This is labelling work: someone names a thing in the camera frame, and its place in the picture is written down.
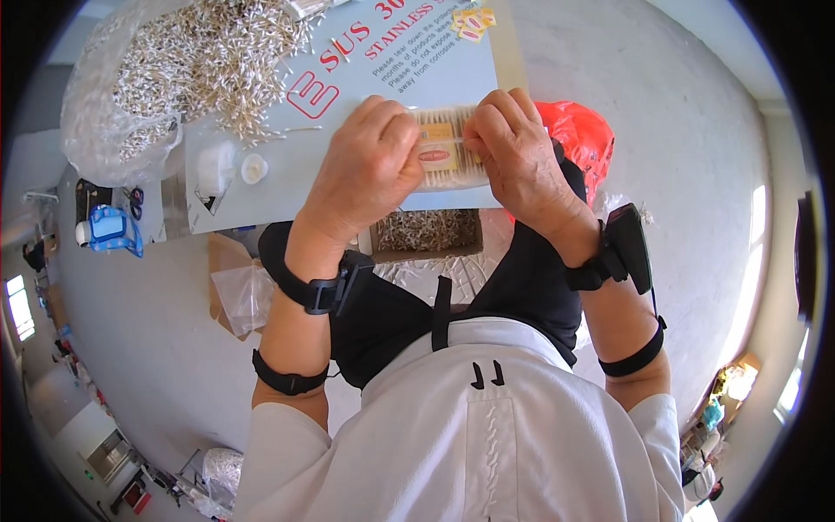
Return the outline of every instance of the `wrist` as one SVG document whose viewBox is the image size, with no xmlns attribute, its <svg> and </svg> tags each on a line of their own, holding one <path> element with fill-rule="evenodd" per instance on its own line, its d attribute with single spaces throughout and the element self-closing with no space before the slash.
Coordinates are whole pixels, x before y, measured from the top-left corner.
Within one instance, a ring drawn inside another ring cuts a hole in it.
<svg viewBox="0 0 835 522">
<path fill-rule="evenodd" d="M 304 282 L 333 279 L 344 252 L 344 243 L 321 232 L 300 213 L 290 228 L 284 262 Z"/>
<path fill-rule="evenodd" d="M 591 209 L 583 207 L 562 226 L 544 234 L 568 268 L 577 268 L 597 256 L 600 249 L 600 223 Z"/>
</svg>

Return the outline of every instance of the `gray floor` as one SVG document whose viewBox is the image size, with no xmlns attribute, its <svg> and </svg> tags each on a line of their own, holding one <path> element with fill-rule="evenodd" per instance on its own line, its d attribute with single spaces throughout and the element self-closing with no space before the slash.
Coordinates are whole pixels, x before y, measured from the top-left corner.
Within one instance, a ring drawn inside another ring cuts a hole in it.
<svg viewBox="0 0 835 522">
<path fill-rule="evenodd" d="M 684 423 L 716 370 L 748 255 L 751 192 L 767 178 L 757 107 L 716 56 L 643 0 L 514 8 L 534 99 L 600 112 L 616 135 L 604 189 L 655 218 L 647 236 Z M 195 448 L 243 449 L 259 336 L 240 342 L 210 319 L 206 237 L 149 246 L 142 260 L 74 248 L 73 182 L 59 186 L 65 301 L 76 350 L 125 433 L 169 471 Z M 594 354 L 579 356 L 576 372 L 601 382 Z M 331 391 L 336 422 L 357 398 Z"/>
</svg>

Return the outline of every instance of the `white shirt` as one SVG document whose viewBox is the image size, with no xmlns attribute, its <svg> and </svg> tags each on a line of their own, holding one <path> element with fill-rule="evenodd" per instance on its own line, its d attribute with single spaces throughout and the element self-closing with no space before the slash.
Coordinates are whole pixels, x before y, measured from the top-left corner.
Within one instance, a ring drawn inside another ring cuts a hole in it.
<svg viewBox="0 0 835 522">
<path fill-rule="evenodd" d="M 427 334 L 371 380 L 333 440 L 258 405 L 235 522 L 681 520 L 678 448 L 671 395 L 627 413 L 532 327 L 469 319 L 449 348 Z"/>
</svg>

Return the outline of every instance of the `label sticker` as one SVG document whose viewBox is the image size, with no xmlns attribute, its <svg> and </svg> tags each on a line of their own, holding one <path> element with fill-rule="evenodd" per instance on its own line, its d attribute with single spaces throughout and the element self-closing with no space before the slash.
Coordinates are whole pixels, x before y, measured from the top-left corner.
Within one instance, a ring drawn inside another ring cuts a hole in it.
<svg viewBox="0 0 835 522">
<path fill-rule="evenodd" d="M 417 142 L 417 158 L 423 165 L 424 172 L 458 168 L 458 155 L 455 152 L 454 142 L 431 143 L 453 138 L 453 126 L 450 123 L 421 125 L 420 140 Z"/>
</svg>

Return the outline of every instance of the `finger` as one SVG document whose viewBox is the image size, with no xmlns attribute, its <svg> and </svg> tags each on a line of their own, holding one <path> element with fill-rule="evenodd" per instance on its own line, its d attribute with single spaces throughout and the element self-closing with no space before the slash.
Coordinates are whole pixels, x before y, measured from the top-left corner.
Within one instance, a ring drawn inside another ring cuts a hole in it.
<svg viewBox="0 0 835 522">
<path fill-rule="evenodd" d="M 404 112 L 406 110 L 402 105 L 393 99 L 389 99 L 374 107 L 362 121 L 361 125 L 365 132 L 369 132 L 377 139 L 380 139 L 383 131 L 391 123 L 392 119 Z"/>
<path fill-rule="evenodd" d="M 515 100 L 519 108 L 522 109 L 525 117 L 540 127 L 542 126 L 542 116 L 539 115 L 536 105 L 534 105 L 534 102 L 530 99 L 528 93 L 524 92 L 524 89 L 519 87 L 516 89 L 510 89 L 508 94 L 510 94 L 510 97 Z"/>
<path fill-rule="evenodd" d="M 374 110 L 375 107 L 384 101 L 386 101 L 385 98 L 377 96 L 376 94 L 372 94 L 368 98 L 365 98 L 365 101 L 359 104 L 359 106 L 354 109 L 354 112 L 348 116 L 348 119 L 345 120 L 345 125 L 359 125 L 369 115 L 369 113 Z"/>
<path fill-rule="evenodd" d="M 402 195 L 401 203 L 426 178 L 426 173 L 423 172 L 423 164 L 418 159 L 418 154 L 418 147 L 412 147 L 412 150 L 409 151 L 408 157 L 406 158 L 406 163 L 400 169 L 400 175 L 394 182 L 396 190 Z"/>
<path fill-rule="evenodd" d="M 495 105 L 487 104 L 475 109 L 468 124 L 464 125 L 464 143 L 471 138 L 480 138 L 493 156 L 501 156 L 513 147 L 516 135 L 507 120 Z"/>
<path fill-rule="evenodd" d="M 409 152 L 418 142 L 419 136 L 420 125 L 418 125 L 418 122 L 412 116 L 400 113 L 389 120 L 380 137 L 380 144 L 396 157 L 403 157 L 405 161 Z"/>
<path fill-rule="evenodd" d="M 484 99 L 481 100 L 481 103 L 478 104 L 478 107 L 482 108 L 488 105 L 492 105 L 498 109 L 505 121 L 508 122 L 508 127 L 515 134 L 524 129 L 525 125 L 528 123 L 528 117 L 525 116 L 524 112 L 522 112 L 522 109 L 519 107 L 519 104 L 516 103 L 516 100 L 513 99 L 510 94 L 507 94 L 501 89 L 496 89 L 484 97 Z"/>
</svg>

